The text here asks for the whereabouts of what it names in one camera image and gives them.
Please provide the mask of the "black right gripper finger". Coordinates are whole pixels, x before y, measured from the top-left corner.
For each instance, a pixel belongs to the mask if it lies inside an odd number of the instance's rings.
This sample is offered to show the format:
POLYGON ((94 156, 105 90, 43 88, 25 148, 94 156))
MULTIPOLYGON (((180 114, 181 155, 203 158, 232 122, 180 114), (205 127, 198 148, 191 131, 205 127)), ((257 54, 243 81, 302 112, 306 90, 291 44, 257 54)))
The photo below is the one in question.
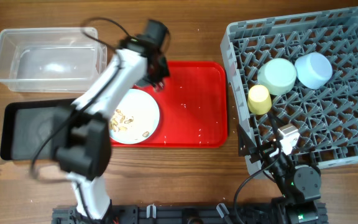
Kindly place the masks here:
POLYGON ((274 131, 277 131, 279 128, 286 125, 286 123, 282 119, 280 119, 278 116, 274 115, 271 112, 268 112, 267 116, 274 131))
POLYGON ((255 152, 255 143, 251 140, 250 136, 245 132, 243 127, 237 125, 238 137, 238 156, 250 156, 255 152))

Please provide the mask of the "yellow plastic cup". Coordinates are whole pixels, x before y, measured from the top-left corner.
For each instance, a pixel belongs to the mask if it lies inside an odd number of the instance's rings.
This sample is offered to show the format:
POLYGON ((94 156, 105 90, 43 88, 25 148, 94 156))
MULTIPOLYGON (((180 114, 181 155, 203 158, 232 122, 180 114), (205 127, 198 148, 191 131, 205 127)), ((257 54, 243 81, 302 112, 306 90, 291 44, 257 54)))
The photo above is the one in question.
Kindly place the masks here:
POLYGON ((272 100, 268 89, 263 85, 255 85, 248 94, 249 111, 256 115, 267 113, 272 107, 272 100))

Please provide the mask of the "mint green bowl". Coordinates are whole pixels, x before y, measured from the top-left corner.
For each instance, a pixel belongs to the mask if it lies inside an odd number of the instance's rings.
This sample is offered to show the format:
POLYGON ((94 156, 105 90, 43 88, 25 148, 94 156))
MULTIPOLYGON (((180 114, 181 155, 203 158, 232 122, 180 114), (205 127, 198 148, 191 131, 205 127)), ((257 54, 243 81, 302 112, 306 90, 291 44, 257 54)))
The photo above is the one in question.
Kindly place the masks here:
POLYGON ((296 76, 294 64, 284 58, 275 58, 261 66, 257 81, 266 87, 271 95, 284 95, 293 88, 296 76))

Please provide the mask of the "light blue plate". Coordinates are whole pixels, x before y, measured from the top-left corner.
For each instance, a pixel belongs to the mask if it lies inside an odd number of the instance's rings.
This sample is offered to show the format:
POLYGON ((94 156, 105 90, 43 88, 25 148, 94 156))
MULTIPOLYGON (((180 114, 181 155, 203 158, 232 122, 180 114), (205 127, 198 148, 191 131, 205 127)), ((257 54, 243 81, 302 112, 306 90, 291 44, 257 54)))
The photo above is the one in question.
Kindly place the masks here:
POLYGON ((110 137, 121 144, 145 141, 158 127, 160 108, 145 91, 130 89, 110 119, 110 137))

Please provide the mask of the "light blue bowl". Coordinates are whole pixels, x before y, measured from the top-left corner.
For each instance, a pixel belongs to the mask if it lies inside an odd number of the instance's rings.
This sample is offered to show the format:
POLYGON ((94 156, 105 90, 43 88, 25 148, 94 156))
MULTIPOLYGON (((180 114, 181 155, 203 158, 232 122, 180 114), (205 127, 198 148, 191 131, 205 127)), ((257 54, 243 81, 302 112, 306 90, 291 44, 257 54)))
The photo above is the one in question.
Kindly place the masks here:
POLYGON ((295 61, 297 78, 307 88, 317 90, 325 85, 333 75, 330 61, 317 52, 304 55, 295 61))

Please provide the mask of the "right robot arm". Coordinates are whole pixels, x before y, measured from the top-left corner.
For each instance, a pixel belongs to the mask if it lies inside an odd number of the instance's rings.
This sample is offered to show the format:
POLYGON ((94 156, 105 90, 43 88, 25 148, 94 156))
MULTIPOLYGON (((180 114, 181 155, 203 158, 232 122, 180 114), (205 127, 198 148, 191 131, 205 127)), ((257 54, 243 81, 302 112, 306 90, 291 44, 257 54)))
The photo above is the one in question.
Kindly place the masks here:
POLYGON ((297 167, 290 154, 300 137, 298 129, 291 123, 285 124, 280 118, 267 113, 275 138, 265 144, 254 143, 241 126, 237 131, 239 155, 250 156, 250 162, 260 162, 261 169, 251 174, 236 190, 233 209, 237 221, 244 223, 237 206, 237 198, 242 188, 254 177, 270 172, 282 197, 272 200, 272 211, 277 221, 282 223, 318 223, 322 222, 318 213, 317 200, 321 198, 321 172, 316 166, 297 167))

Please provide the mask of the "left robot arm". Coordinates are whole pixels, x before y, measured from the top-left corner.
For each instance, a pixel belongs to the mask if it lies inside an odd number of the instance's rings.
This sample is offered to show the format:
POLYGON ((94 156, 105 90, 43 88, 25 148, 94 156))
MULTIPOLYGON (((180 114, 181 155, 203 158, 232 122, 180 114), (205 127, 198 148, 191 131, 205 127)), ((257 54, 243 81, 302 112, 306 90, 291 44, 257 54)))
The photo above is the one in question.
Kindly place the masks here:
POLYGON ((77 204, 55 209, 53 223, 116 222, 103 178, 112 153, 109 121, 134 85, 163 87, 169 71, 162 46, 168 37, 166 25, 148 20, 143 33, 120 40, 115 56, 86 93, 56 108, 50 158, 66 172, 77 204))

